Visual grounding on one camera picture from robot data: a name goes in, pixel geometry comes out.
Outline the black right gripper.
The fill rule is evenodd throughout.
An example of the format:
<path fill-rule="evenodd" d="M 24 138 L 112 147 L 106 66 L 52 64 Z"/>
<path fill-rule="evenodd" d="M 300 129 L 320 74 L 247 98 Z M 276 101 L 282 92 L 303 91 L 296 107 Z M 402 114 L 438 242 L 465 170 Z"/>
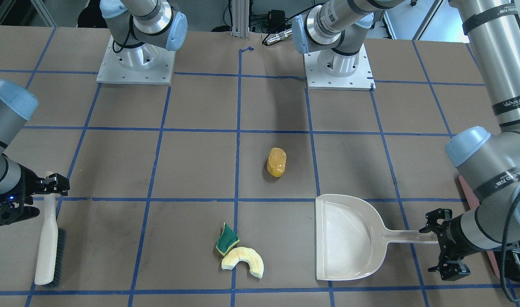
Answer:
<path fill-rule="evenodd" d="M 60 194 L 67 196 L 70 181 L 67 177 L 52 173 L 38 177 L 34 171 L 19 165 L 20 177 L 16 185 L 0 194 L 0 226 L 38 217 L 40 209 L 33 207 L 34 194 Z"/>

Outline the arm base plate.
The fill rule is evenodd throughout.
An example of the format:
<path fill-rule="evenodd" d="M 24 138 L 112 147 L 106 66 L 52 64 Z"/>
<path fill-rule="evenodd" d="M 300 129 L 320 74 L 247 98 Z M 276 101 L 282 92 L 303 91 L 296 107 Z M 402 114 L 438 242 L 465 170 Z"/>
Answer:
<path fill-rule="evenodd" d="M 307 87 L 313 90 L 373 91 L 376 89 L 365 45 L 355 55 L 333 50 L 303 55 Z"/>
<path fill-rule="evenodd" d="M 170 85 L 176 52 L 148 43 L 134 49 L 118 47 L 110 37 L 96 81 L 114 85 Z"/>

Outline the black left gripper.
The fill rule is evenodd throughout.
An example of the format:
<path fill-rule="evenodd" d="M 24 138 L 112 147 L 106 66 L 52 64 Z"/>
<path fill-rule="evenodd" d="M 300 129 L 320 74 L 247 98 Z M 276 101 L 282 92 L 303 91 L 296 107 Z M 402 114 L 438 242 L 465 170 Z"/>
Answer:
<path fill-rule="evenodd" d="M 428 272 L 438 272 L 443 281 L 457 281 L 471 274 L 463 259 L 470 255 L 472 248 L 461 229 L 461 216 L 453 218 L 451 209 L 438 208 L 428 212 L 426 225 L 419 233 L 433 232 L 439 242 L 439 262 L 428 268 Z"/>

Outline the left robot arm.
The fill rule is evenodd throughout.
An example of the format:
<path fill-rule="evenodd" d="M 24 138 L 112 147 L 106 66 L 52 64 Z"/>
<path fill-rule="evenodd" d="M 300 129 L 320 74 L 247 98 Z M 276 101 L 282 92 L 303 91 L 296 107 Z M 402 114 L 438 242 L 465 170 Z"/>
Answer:
<path fill-rule="evenodd" d="M 421 230 L 438 242 L 442 280 L 470 274 L 467 256 L 496 251 L 502 279 L 520 278 L 520 12 L 513 0 L 450 0 L 461 20 L 497 128 L 474 126 L 449 140 L 449 161 L 479 206 L 457 217 L 449 209 L 426 214 Z"/>

